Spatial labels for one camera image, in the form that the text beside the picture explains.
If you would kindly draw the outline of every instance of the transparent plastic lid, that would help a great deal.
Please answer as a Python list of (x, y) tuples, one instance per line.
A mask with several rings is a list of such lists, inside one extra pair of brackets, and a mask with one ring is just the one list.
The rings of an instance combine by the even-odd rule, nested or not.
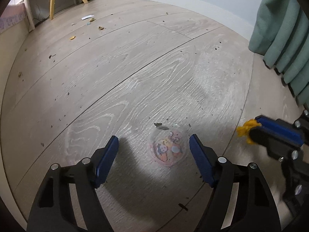
[(149, 135), (148, 146), (155, 161), (165, 166), (173, 166), (186, 154), (188, 138), (177, 124), (156, 124)]

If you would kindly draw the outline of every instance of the white desk leg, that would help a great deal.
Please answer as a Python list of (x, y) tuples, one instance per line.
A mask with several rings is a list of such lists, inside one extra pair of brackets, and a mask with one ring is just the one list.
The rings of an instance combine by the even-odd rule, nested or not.
[(33, 23), (33, 16), (32, 16), (32, 12), (31, 12), (29, 0), (24, 0), (24, 4), (25, 4), (27, 16), (28, 16), (29, 23), (30, 23), (29, 32), (31, 32), (35, 29), (35, 26), (34, 26), (34, 23)]

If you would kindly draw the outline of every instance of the metal screw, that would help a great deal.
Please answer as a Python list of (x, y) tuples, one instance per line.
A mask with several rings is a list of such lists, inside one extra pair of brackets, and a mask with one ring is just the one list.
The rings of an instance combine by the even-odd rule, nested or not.
[(55, 169), (58, 168), (58, 164), (57, 164), (57, 163), (52, 164), (52, 165), (50, 166), (50, 168), (51, 168), (52, 170), (55, 170)]
[(251, 167), (252, 169), (257, 169), (257, 165), (256, 165), (255, 163), (250, 163), (250, 167)]
[(299, 120), (296, 120), (295, 123), (294, 123), (294, 125), (295, 125), (297, 128), (300, 128), (300, 122), (299, 122)]
[(299, 195), (301, 191), (302, 191), (302, 184), (299, 184), (299, 185), (295, 188), (295, 195)]
[(298, 151), (297, 151), (297, 150), (294, 150), (294, 151), (292, 152), (291, 156), (292, 156), (292, 159), (293, 159), (293, 160), (297, 159), (297, 158), (298, 158)]
[(81, 162), (83, 164), (88, 164), (90, 162), (90, 158), (83, 158)]
[(227, 159), (224, 158), (224, 157), (219, 157), (219, 158), (218, 158), (218, 161), (219, 161), (220, 163), (225, 163), (225, 162), (227, 161)]

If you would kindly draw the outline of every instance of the white paper scrap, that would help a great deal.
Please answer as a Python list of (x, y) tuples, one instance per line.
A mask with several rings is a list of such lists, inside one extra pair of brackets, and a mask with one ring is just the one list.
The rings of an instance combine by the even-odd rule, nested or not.
[(90, 18), (90, 17), (94, 17), (94, 16), (93, 15), (89, 15), (89, 16), (82, 17), (81, 19), (85, 20), (85, 19)]

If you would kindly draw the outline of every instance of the wooden floor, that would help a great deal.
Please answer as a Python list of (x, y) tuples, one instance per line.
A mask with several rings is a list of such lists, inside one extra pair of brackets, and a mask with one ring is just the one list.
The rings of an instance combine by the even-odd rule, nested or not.
[[(81, 17), (89, 14), (96, 20), (87, 25)], [(3, 99), (3, 162), (28, 218), (52, 163), (75, 164), (116, 135), (119, 153), (97, 190), (113, 229), (193, 231), (211, 188), (190, 153), (169, 169), (146, 146), (154, 122), (177, 123), (233, 163), (257, 162), (284, 224), (279, 163), (234, 132), (260, 114), (292, 122), (300, 112), (248, 41), (220, 23), (158, 2), (95, 0), (45, 21), (22, 45)], [(74, 186), (72, 198), (85, 228)], [(231, 207), (225, 225), (232, 213)]]

